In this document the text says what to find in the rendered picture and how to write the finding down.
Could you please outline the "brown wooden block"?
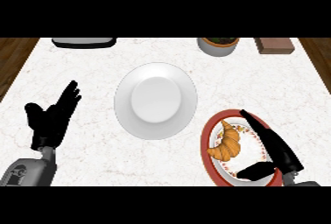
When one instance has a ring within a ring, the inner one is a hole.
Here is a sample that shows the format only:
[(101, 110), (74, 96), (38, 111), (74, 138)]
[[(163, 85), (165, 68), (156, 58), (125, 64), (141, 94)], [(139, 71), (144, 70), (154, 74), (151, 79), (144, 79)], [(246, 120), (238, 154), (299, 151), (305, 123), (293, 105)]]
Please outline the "brown wooden block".
[(290, 38), (256, 38), (261, 54), (292, 54), (296, 47)]

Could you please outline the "golden brown croissant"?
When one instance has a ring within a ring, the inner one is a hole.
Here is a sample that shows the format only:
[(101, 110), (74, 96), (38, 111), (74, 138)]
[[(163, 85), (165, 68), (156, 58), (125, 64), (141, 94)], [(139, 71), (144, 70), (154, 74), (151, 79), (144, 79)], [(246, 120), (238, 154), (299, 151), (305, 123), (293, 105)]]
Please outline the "golden brown croissant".
[(218, 134), (218, 145), (207, 149), (212, 158), (228, 162), (241, 152), (240, 133), (234, 126), (222, 120), (222, 130)]

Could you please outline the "plain white plate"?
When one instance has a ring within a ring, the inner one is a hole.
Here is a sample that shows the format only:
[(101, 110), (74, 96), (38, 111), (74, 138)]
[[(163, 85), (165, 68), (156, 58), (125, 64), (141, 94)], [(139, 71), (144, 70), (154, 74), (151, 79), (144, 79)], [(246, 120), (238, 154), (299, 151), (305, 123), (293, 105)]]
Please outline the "plain white plate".
[(197, 104), (193, 79), (169, 63), (138, 66), (119, 84), (114, 96), (119, 123), (144, 140), (175, 136), (193, 120)]

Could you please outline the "grey pot with plant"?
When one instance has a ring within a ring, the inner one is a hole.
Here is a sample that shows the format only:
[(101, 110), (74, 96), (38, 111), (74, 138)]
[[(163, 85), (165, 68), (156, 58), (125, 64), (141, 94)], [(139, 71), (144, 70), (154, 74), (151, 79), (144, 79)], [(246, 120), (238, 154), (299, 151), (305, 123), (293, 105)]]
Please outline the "grey pot with plant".
[(199, 38), (197, 41), (199, 47), (209, 55), (213, 57), (225, 57), (234, 52), (240, 39), (237, 38), (230, 44), (213, 43), (207, 38)]

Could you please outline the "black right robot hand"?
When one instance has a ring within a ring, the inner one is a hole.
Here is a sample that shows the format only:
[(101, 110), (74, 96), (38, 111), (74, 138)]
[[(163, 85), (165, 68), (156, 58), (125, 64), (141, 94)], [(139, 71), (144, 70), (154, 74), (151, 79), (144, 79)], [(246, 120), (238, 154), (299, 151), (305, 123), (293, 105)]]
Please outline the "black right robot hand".
[(241, 170), (237, 174), (240, 179), (250, 179), (256, 181), (275, 173), (275, 169), (280, 169), (283, 173), (283, 180), (286, 186), (296, 184), (296, 175), (305, 169), (299, 158), (286, 143), (286, 140), (280, 137), (272, 129), (268, 129), (261, 122), (255, 119), (252, 114), (243, 109), (240, 111), (250, 126), (258, 133), (268, 155), (272, 159), (271, 162), (258, 162)]

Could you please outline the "red rimmed patterned plate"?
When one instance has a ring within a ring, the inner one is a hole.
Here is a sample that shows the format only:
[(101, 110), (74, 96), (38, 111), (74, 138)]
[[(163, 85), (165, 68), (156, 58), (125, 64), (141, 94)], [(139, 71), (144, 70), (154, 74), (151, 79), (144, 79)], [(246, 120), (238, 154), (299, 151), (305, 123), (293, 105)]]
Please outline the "red rimmed patterned plate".
[[(219, 112), (206, 123), (202, 131), (202, 161), (213, 183), (218, 186), (238, 186), (238, 183), (233, 184), (231, 181), (225, 178), (225, 172), (218, 170), (213, 163), (213, 158), (207, 153), (207, 147), (213, 143), (213, 131), (216, 130), (216, 125), (227, 118), (244, 118), (240, 113), (240, 109), (227, 109), (225, 111)], [(262, 186), (281, 186), (283, 174), (280, 169), (275, 169), (272, 176), (268, 176), (265, 179), (255, 181), (255, 183), (261, 184)]]

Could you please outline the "black and grey appliance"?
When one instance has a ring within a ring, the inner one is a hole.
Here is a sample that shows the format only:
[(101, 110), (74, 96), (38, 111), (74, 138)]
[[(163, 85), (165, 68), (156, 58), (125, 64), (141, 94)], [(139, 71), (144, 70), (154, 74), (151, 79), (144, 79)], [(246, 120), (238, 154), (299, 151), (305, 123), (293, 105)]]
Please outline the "black and grey appliance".
[(95, 49), (113, 47), (116, 38), (52, 38), (57, 47), (73, 49)]

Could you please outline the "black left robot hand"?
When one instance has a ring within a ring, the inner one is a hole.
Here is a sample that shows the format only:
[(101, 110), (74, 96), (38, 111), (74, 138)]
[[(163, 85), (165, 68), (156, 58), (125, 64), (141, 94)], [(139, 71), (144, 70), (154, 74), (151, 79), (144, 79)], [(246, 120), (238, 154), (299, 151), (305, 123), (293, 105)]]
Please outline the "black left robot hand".
[(32, 143), (35, 151), (42, 147), (57, 148), (61, 145), (80, 99), (79, 83), (73, 80), (48, 110), (33, 102), (26, 105), (27, 123), (35, 131)]

